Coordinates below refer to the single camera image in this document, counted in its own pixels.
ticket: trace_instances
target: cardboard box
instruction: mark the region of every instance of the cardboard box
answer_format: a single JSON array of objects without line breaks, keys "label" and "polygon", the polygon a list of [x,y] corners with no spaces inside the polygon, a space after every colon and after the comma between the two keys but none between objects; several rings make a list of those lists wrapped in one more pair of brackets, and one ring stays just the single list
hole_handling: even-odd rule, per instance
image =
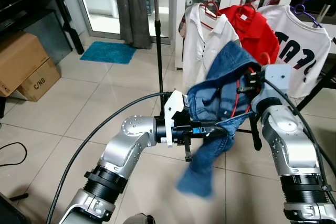
[{"label": "cardboard box", "polygon": [[19,32],[0,41],[0,96],[7,97],[49,57],[32,34]]},{"label": "cardboard box", "polygon": [[48,59],[13,92],[13,97],[37,102],[61,77],[52,59]]}]

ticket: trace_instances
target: blue bath mat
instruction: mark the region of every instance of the blue bath mat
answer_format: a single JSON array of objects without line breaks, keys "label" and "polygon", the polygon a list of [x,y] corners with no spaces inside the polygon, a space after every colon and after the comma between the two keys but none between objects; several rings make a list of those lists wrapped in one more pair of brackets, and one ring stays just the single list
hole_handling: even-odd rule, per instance
[{"label": "blue bath mat", "polygon": [[130,63],[135,51],[135,48],[126,44],[96,41],[92,43],[80,59],[106,63],[128,64]]}]

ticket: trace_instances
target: black table leg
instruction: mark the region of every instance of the black table leg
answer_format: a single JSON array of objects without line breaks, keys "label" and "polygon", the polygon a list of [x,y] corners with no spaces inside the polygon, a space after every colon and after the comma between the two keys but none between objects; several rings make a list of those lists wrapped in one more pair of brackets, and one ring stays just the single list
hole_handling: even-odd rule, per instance
[{"label": "black table leg", "polygon": [[20,199],[25,199],[28,197],[28,193],[25,193],[25,194],[21,194],[21,195],[18,195],[18,196],[15,196],[15,197],[12,197],[12,198],[9,198],[10,201],[17,201],[17,200],[20,200]]},{"label": "black table leg", "polygon": [[69,34],[70,34],[70,37],[72,39],[72,42],[74,43],[75,45],[75,48],[77,50],[77,53],[79,55],[81,55],[82,53],[84,53],[84,48],[83,48],[83,45],[79,39],[79,36],[77,34],[77,31],[73,28],[71,28],[70,26],[70,20],[68,18],[68,15],[67,15],[67,7],[64,3],[64,0],[55,0],[56,3],[57,3],[57,6],[61,12],[61,15],[62,15],[62,18],[64,20],[64,29],[65,31],[67,31]]},{"label": "black table leg", "polygon": [[336,73],[336,64],[332,66],[332,68],[325,74],[325,76],[317,83],[317,85],[311,90],[310,94],[306,96],[296,107],[299,111],[301,111],[314,97],[321,91],[321,89],[328,86],[331,78]]},{"label": "black table leg", "polygon": [[0,119],[4,117],[6,106],[6,97],[0,97]]}]

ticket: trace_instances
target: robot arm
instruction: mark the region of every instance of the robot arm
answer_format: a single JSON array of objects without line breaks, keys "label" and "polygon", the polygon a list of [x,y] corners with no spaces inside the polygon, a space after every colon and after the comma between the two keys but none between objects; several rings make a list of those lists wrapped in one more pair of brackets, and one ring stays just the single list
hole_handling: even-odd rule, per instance
[{"label": "robot arm", "polygon": [[[287,90],[287,65],[269,65],[262,74],[282,91]],[[335,207],[326,195],[331,188],[322,183],[314,145],[303,132],[302,122],[282,103],[282,98],[264,84],[251,107],[261,115],[262,134],[281,179],[286,198],[284,213],[291,223],[336,223]],[[88,182],[78,190],[60,224],[109,221],[144,148],[156,143],[184,145],[186,161],[190,161],[191,138],[224,134],[225,129],[215,122],[190,121],[186,97],[174,91],[165,105],[165,119],[131,116],[122,123],[96,168],[86,172]]]}]

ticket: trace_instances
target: gray curtain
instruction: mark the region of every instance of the gray curtain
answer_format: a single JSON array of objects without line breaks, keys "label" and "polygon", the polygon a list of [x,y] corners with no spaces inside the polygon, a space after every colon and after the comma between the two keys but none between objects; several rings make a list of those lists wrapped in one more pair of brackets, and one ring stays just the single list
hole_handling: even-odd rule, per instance
[{"label": "gray curtain", "polygon": [[145,0],[117,0],[117,5],[121,39],[132,47],[150,48]]}]

